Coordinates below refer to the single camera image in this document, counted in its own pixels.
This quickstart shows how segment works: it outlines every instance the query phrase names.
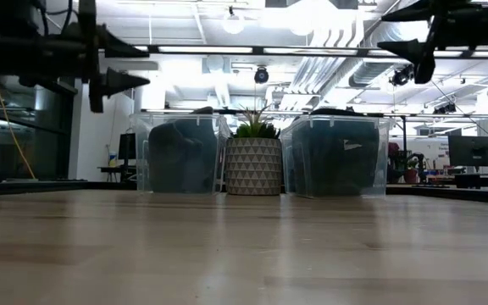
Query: security camera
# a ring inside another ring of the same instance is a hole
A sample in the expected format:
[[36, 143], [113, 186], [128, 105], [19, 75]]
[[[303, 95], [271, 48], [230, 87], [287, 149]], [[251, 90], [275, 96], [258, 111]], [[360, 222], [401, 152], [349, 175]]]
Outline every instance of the security camera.
[[269, 81], [269, 72], [267, 72], [267, 68], [259, 67], [258, 71], [255, 72], [255, 77], [253, 79], [256, 84], [264, 84]]

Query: window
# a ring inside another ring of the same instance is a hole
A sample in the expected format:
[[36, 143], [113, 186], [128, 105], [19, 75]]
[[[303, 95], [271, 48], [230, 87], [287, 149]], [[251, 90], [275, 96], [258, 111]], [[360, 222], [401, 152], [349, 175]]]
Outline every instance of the window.
[[17, 142], [37, 179], [67, 178], [73, 96], [25, 87], [12, 76], [0, 78], [0, 92], [15, 136], [0, 103], [0, 175], [31, 178]]

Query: clear plastic container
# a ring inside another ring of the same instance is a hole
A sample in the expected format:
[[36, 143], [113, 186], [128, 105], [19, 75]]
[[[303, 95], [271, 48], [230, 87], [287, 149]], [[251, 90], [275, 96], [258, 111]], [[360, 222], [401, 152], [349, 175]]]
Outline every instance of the clear plastic container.
[[303, 197], [385, 195], [391, 120], [302, 116], [281, 133], [286, 192]]
[[133, 114], [139, 191], [221, 191], [230, 131], [216, 114]]

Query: desk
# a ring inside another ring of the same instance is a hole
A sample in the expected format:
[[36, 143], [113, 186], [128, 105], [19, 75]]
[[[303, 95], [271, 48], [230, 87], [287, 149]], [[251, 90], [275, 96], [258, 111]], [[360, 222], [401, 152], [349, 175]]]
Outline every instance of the desk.
[[488, 174], [458, 174], [455, 175], [455, 184], [457, 188], [475, 188], [488, 187]]
[[117, 166], [117, 167], [98, 167], [102, 173], [107, 173], [107, 182], [118, 182], [119, 174], [119, 182], [124, 183], [128, 180], [132, 175], [136, 174], [136, 167], [135, 166], [128, 166], [127, 169], [124, 166]]
[[455, 177], [452, 175], [427, 175], [427, 182], [433, 185], [454, 185]]
[[94, 190], [0, 196], [0, 304], [93, 299], [488, 304], [488, 204]]

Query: spotlight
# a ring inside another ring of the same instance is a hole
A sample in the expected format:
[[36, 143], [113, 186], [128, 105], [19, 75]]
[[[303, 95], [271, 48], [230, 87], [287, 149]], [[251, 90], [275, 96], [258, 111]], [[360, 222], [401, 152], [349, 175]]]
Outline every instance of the spotlight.
[[267, 68], [258, 67], [258, 71], [255, 72], [255, 77], [253, 79], [256, 84], [264, 84], [269, 81], [269, 72], [267, 72]]
[[403, 69], [396, 70], [393, 77], [389, 79], [389, 83], [393, 86], [404, 86], [411, 80], [413, 80], [413, 65], [409, 64]]
[[432, 114], [454, 114], [457, 112], [457, 106], [455, 103], [448, 103], [439, 108], [435, 108]]

